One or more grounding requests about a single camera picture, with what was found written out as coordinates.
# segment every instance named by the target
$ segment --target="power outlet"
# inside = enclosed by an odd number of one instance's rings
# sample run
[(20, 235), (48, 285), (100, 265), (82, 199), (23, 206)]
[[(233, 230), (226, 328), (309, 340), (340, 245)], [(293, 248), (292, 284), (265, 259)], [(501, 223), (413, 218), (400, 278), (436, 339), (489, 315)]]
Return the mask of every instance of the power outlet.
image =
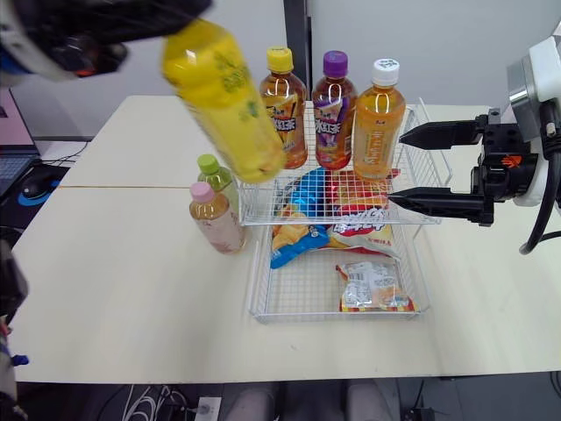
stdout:
[(195, 421), (217, 421), (221, 402), (222, 397), (199, 397), (199, 406), (196, 410)]

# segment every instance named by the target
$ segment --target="bottle cap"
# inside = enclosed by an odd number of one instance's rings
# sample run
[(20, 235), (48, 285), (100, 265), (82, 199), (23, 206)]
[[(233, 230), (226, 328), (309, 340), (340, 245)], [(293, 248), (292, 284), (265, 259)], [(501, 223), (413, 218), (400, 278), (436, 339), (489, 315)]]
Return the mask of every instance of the bottle cap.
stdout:
[(199, 156), (196, 159), (196, 163), (199, 164), (199, 168), (205, 175), (214, 174), (220, 168), (217, 158), (211, 153)]
[(349, 59), (342, 51), (328, 51), (323, 55), (323, 74), (328, 77), (347, 76)]
[(288, 73), (295, 68), (292, 51), (285, 46), (270, 46), (266, 50), (266, 66), (275, 73)]
[(194, 182), (191, 184), (191, 197), (199, 203), (207, 203), (214, 199), (214, 190), (207, 182)]
[(372, 67), (372, 82), (378, 86), (392, 86), (397, 83), (400, 63), (394, 59), (379, 59)]

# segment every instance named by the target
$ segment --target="snack bag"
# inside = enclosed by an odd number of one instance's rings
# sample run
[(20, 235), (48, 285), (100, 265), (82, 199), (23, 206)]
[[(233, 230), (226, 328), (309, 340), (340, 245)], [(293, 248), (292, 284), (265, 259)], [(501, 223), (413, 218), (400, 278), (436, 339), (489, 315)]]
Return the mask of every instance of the snack bag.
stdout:
[(336, 265), (345, 282), (339, 310), (415, 311), (413, 300), (400, 288), (400, 276), (393, 259)]
[[(276, 204), (276, 213), (286, 218), (318, 217), (323, 215), (325, 170), (314, 169), (291, 182)], [(296, 256), (329, 242), (323, 225), (275, 225), (271, 269), (286, 265)]]
[[(330, 242), (327, 248), (348, 249), (357, 253), (383, 253), (399, 258), (394, 249), (392, 226), (383, 223), (387, 212), (387, 192), (391, 188), (389, 178), (399, 174), (398, 169), (386, 180), (365, 182), (353, 171), (336, 171), (327, 177), (326, 202), (333, 216), (342, 222), (328, 230)], [(344, 216), (364, 219), (365, 223), (349, 223)]]

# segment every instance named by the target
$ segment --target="green bottle cap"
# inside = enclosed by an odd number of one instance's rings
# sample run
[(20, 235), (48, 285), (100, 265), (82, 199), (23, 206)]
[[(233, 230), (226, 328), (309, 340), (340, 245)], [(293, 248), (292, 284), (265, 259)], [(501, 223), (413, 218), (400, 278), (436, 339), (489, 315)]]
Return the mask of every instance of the green bottle cap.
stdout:
[(217, 158), (210, 153), (199, 156), (196, 163), (199, 164), (199, 168), (205, 175), (214, 174), (220, 168)]

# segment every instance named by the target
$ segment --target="iced tea bottle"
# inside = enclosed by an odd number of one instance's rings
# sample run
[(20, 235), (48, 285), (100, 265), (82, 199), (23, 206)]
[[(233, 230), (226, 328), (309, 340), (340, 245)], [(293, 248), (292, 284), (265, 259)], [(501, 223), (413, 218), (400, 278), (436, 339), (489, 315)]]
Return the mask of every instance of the iced tea bottle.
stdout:
[(354, 85), (346, 78), (347, 54), (323, 55), (323, 77), (312, 92), (316, 122), (316, 159), (327, 169), (340, 169), (351, 160), (352, 120), (357, 100)]
[(245, 231), (226, 196), (215, 193), (207, 182), (192, 184), (190, 191), (193, 202), (189, 212), (210, 244), (224, 254), (241, 250)]
[(268, 48), (266, 62), (271, 74), (259, 86), (261, 97), (287, 155), (284, 168), (298, 168), (308, 159), (304, 138), (306, 86), (292, 74), (294, 64), (289, 48)]
[(405, 113), (405, 99), (395, 88), (399, 69), (396, 60), (375, 61), (373, 86), (357, 99), (352, 161), (355, 173), (367, 181), (386, 178), (392, 169)]

